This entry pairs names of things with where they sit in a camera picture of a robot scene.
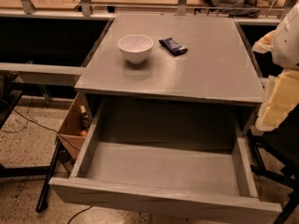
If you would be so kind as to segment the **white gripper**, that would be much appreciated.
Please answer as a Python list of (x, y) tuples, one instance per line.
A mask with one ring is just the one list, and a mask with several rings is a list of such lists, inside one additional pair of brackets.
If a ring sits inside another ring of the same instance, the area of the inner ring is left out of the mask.
[(263, 103), (255, 127), (262, 132), (276, 129), (299, 104), (299, 4), (296, 4), (271, 31), (256, 41), (252, 50), (272, 52), (273, 63), (284, 69), (264, 83)]

